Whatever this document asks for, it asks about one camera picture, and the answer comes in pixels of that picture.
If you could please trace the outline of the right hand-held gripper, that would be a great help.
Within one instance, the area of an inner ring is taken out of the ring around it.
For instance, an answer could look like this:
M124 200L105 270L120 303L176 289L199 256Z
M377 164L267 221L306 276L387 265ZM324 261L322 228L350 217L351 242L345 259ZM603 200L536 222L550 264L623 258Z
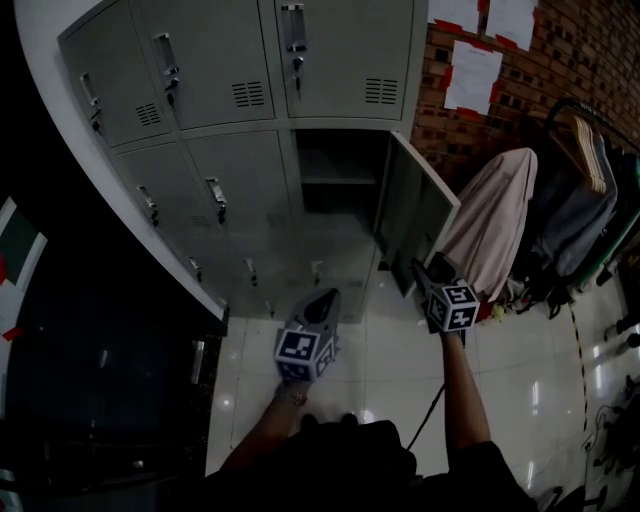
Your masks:
M411 272L431 334L460 332L474 325L480 302L474 288L446 255L437 252L428 266L413 258Z

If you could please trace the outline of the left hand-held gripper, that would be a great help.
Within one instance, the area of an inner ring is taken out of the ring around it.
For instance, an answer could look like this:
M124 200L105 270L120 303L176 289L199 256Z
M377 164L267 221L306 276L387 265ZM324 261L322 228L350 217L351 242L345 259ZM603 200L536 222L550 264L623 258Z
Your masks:
M278 331L274 363L284 381L314 383L335 360L341 293L315 290L298 301Z

